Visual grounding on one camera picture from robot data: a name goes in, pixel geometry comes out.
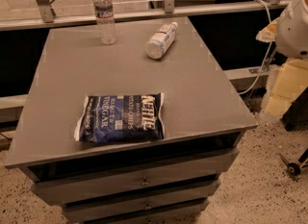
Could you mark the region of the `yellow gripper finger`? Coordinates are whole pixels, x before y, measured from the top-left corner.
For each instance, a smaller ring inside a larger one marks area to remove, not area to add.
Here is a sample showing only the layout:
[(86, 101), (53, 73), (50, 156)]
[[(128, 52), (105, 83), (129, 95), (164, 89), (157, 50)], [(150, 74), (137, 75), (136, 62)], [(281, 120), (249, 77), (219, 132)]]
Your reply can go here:
[(278, 19), (274, 19), (264, 29), (258, 32), (256, 39), (262, 42), (273, 42), (276, 38), (276, 28)]

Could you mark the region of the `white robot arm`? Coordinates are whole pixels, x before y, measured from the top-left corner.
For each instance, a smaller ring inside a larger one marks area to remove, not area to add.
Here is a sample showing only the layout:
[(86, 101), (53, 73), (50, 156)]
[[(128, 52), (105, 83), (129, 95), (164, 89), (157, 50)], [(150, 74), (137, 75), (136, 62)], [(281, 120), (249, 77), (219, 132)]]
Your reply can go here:
[(276, 51), (288, 58), (308, 58), (308, 2), (292, 0), (278, 18), (259, 31), (256, 39), (275, 42)]

